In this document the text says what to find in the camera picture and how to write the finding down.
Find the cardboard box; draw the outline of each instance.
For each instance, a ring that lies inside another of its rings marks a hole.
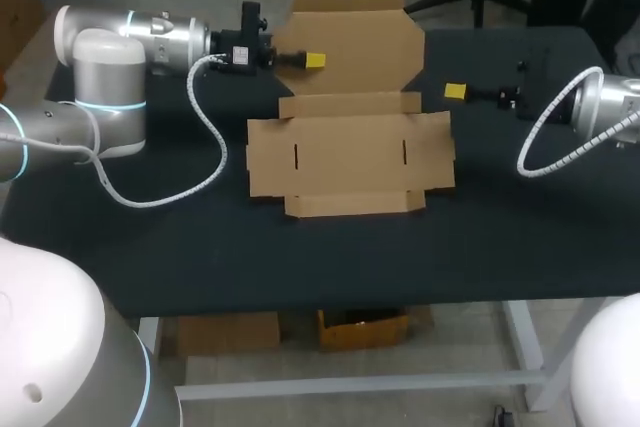
[[[280,119],[249,120],[252,197],[284,197],[294,217],[408,212],[454,186],[448,112],[401,92],[423,68],[424,32],[403,0],[294,0],[279,52],[320,52],[315,71],[278,68],[294,97]]]
[[[44,20],[40,0],[0,0],[0,70],[7,71]]]
[[[177,353],[207,356],[272,349],[280,345],[276,312],[178,319]]]
[[[318,311],[318,335],[325,351],[391,347],[404,341],[409,316],[403,309]]]

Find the chair leg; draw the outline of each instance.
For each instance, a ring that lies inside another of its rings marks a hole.
[[[509,7],[510,9],[517,10],[526,14],[529,12],[531,5],[529,2],[525,0],[492,0],[498,4],[504,5],[505,7]]]
[[[413,14],[414,12],[419,12],[421,10],[430,9],[431,7],[437,7],[439,5],[450,4],[457,1],[459,0],[419,0],[417,2],[414,2],[413,4],[407,5],[404,8],[404,11],[407,14]]]
[[[484,25],[484,0],[473,1],[473,28],[481,29]]]

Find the flattened cardboard box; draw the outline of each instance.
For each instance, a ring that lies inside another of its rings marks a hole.
[[[424,32],[403,0],[294,0],[280,52],[326,54],[320,71],[281,68],[294,97],[280,119],[249,120],[252,197],[284,197],[295,217],[407,212],[453,187],[448,112],[422,114],[401,90],[422,70]]]

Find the white robot body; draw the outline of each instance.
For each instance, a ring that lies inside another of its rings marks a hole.
[[[179,427],[176,391],[91,278],[0,239],[0,427]]]
[[[610,305],[585,328],[571,394],[584,427],[640,425],[640,294]]]

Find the black table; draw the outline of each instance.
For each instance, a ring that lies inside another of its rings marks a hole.
[[[555,175],[522,179],[515,162],[531,125],[489,104],[442,99],[447,81],[517,83],[517,62],[540,49],[551,59],[539,85],[545,100],[602,64],[586,34],[572,28],[427,34],[425,70],[408,89],[423,92],[426,112],[452,110],[457,187],[428,195],[423,212],[294,220],[281,202],[250,199],[246,119],[275,117],[277,98],[288,93],[269,74],[209,74],[197,92],[231,148],[215,185],[140,211],[115,204],[93,167],[59,168],[15,183],[2,231],[77,263],[125,316],[638,291],[640,152],[603,146]],[[190,111],[183,84],[148,80],[147,148],[106,162],[131,199],[184,190],[217,164],[217,146]],[[59,66],[49,98],[72,97],[71,73]],[[577,144],[567,127],[547,127],[531,165]]]

